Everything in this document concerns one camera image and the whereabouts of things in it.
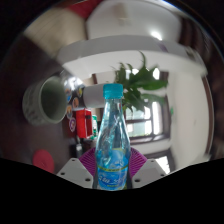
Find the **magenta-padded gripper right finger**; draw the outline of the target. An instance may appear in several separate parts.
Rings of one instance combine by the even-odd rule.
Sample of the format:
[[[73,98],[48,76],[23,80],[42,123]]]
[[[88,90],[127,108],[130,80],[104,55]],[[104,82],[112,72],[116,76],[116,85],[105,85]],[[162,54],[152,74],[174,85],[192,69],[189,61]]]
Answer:
[[[165,171],[155,159],[147,159],[134,148],[131,149],[128,171],[128,189],[144,187],[166,176]]]

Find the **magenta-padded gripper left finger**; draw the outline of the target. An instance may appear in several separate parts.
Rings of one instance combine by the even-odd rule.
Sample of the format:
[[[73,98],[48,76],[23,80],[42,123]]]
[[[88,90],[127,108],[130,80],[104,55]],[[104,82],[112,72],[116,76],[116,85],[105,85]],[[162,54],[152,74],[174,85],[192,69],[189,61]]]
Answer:
[[[80,187],[95,189],[96,182],[96,160],[95,149],[92,148],[79,158],[71,158],[57,175]]]

